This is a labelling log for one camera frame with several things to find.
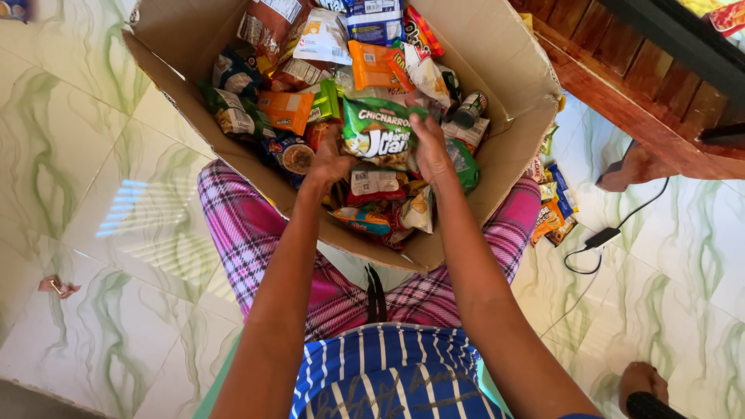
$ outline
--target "foot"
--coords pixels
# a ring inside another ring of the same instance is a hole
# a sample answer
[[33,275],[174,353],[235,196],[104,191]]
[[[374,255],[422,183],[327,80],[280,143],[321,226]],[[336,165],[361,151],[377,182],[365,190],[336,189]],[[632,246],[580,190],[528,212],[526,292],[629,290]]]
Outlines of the foot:
[[646,362],[630,363],[621,377],[618,407],[627,417],[629,414],[626,410],[626,400],[637,391],[651,393],[659,401],[669,405],[668,382],[657,373],[657,368]]

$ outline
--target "canned drink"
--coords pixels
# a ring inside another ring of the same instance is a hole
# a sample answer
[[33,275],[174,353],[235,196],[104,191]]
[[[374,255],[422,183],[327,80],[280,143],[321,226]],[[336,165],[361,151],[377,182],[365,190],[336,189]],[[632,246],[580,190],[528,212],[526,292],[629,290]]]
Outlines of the canned drink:
[[478,90],[468,95],[458,109],[453,113],[453,122],[464,130],[470,130],[478,117],[486,110],[489,99],[484,92]]

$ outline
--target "cardboard box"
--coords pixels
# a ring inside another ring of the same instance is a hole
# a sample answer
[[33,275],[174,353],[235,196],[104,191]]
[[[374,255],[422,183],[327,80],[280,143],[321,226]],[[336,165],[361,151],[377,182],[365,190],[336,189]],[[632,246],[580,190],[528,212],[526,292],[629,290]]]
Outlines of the cardboard box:
[[[245,176],[278,211],[292,215],[297,191],[279,172],[261,165],[240,143],[225,137],[202,105],[194,82],[210,80],[212,61],[233,41],[248,1],[140,0],[124,41],[140,68],[163,91],[215,153]],[[468,196],[483,224],[538,151],[557,111],[560,87],[538,42],[507,0],[411,0],[446,53],[442,64],[458,74],[464,95],[489,96],[492,136],[476,160],[481,180]],[[330,215],[320,219],[320,239],[382,265],[430,271],[445,257],[439,226],[414,233],[401,254],[348,230]]]

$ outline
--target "wooden bench leg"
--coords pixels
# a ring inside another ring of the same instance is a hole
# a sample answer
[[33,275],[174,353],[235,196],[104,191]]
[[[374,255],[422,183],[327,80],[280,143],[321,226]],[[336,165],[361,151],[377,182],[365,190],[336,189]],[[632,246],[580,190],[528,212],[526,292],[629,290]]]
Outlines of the wooden bench leg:
[[595,185],[607,192],[623,192],[629,185],[675,176],[679,172],[633,140],[624,158],[612,163]]

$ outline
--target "person's arm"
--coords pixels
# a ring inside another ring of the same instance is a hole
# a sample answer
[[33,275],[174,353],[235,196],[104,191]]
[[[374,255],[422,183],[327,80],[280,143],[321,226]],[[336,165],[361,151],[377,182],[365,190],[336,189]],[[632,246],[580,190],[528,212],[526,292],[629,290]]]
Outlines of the person's arm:
[[445,263],[467,336],[517,418],[600,415],[530,327],[474,220],[445,149],[442,129],[412,115],[416,160],[434,190]]
[[353,157],[339,156],[338,134],[337,127],[330,129],[297,193],[210,419],[290,415],[305,343],[321,199],[355,162]]

